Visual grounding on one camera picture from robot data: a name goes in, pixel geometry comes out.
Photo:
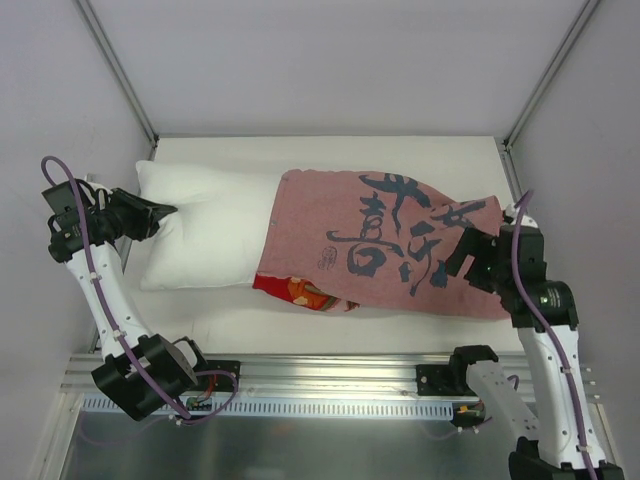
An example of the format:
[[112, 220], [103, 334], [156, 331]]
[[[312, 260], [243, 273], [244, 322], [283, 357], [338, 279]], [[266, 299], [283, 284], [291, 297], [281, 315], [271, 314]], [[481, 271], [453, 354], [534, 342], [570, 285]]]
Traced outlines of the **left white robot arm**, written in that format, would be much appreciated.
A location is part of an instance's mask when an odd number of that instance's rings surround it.
[[115, 247], [121, 238], [151, 238], [175, 207], [78, 179], [50, 187], [43, 197], [53, 211], [49, 253], [79, 283], [97, 326], [103, 357], [91, 373], [97, 388], [136, 421], [163, 406], [188, 419], [180, 397], [206, 384], [209, 367], [197, 352], [186, 356], [145, 325]]

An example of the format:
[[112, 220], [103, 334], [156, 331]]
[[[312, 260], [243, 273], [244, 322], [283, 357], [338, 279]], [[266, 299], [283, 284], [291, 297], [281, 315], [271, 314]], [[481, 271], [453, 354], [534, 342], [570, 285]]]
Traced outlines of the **pink red patterned pillowcase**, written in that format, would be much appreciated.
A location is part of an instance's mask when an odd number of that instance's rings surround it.
[[495, 235], [495, 196], [456, 201], [407, 176], [290, 170], [279, 183], [253, 287], [315, 311], [358, 307], [501, 320], [498, 296], [450, 277], [466, 228]]

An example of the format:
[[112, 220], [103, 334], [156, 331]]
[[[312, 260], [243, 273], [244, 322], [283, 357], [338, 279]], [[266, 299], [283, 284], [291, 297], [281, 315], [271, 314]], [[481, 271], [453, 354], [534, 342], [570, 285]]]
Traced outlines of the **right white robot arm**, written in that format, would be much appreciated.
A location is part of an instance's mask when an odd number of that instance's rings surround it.
[[621, 479], [594, 431], [578, 355], [578, 316], [567, 284], [546, 277], [544, 238], [531, 226], [504, 225], [492, 236], [470, 227], [446, 262], [450, 276], [493, 293], [509, 313], [527, 358], [536, 408], [530, 410], [487, 345], [458, 347], [448, 382], [474, 393], [514, 448], [513, 479]]

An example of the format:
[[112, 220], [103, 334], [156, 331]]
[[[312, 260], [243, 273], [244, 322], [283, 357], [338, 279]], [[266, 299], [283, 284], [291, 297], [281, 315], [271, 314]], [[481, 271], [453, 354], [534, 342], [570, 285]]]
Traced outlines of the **white pillow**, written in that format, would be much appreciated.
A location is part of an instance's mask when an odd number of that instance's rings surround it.
[[273, 174], [194, 164], [136, 164], [141, 197], [173, 206], [159, 221], [140, 281], [146, 291], [248, 285], [280, 183]]

